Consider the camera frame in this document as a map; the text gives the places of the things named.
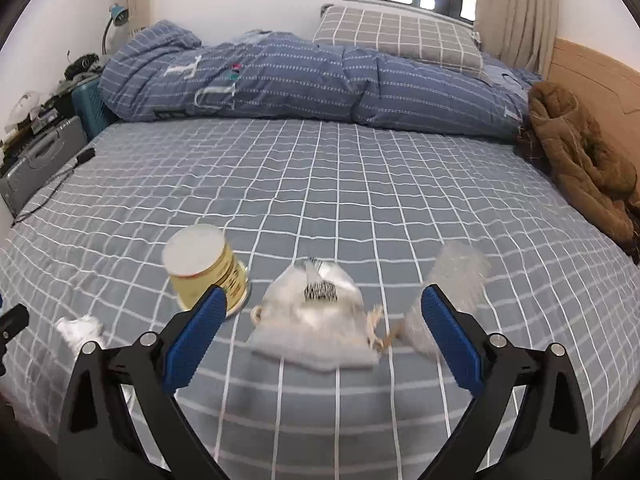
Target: blue gripper pad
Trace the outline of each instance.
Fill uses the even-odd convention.
[[[173,395],[191,382],[200,361],[226,318],[226,295],[216,288],[191,317],[166,354],[162,389]]]
[[[422,317],[436,340],[460,388],[477,397],[483,389],[482,361],[473,343],[456,321],[453,307],[433,286],[422,292]]]

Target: gray plaid pillow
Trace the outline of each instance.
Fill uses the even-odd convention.
[[[490,84],[471,34],[468,28],[446,20],[331,6],[322,16],[314,42],[374,48]]]

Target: wooden headboard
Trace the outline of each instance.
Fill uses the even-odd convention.
[[[600,123],[603,137],[640,173],[640,73],[600,52],[557,39],[548,79],[578,96]]]

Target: black cable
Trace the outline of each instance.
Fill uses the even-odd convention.
[[[11,224],[11,227],[14,227],[14,226],[17,226],[18,224],[21,224],[26,219],[28,219],[31,216],[35,215],[44,206],[46,206],[47,203],[49,203],[49,200],[51,200],[53,198],[53,196],[56,194],[56,192],[60,189],[60,186],[62,186],[66,182],[66,180],[71,175],[74,174],[74,171],[76,170],[76,168],[78,168],[79,166],[82,166],[86,162],[89,162],[92,158],[94,158],[94,156],[95,156],[95,150],[93,148],[88,148],[87,150],[84,150],[84,152],[80,153],[76,157],[76,163],[74,164],[74,166],[72,168],[69,168],[68,170],[65,170],[65,171],[61,171],[59,174],[57,174],[57,175],[53,176],[52,178],[50,178],[49,181],[45,184],[45,186],[47,184],[50,184],[54,180],[56,180],[58,177],[60,177],[60,176],[62,177],[60,182],[58,184],[56,184],[56,187],[53,189],[53,191],[51,191],[51,193],[49,193],[49,196],[46,197],[44,202],[42,202],[35,209],[33,209],[33,210],[31,210],[31,211],[29,211],[27,213],[24,213],[23,215],[17,216],[16,219],[14,220],[14,223]]]

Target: silver bolt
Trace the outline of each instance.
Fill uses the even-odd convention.
[[[92,354],[94,353],[96,348],[96,344],[93,341],[89,341],[88,343],[84,343],[84,345],[82,345],[82,353],[83,354]]]
[[[489,343],[491,343],[496,348],[504,348],[507,346],[507,338],[502,334],[491,334],[489,336]]]
[[[140,344],[142,346],[151,346],[158,340],[158,336],[155,332],[146,332],[140,336]]]
[[[560,343],[553,343],[551,345],[551,351],[558,357],[562,357],[566,352],[564,346],[562,346]]]

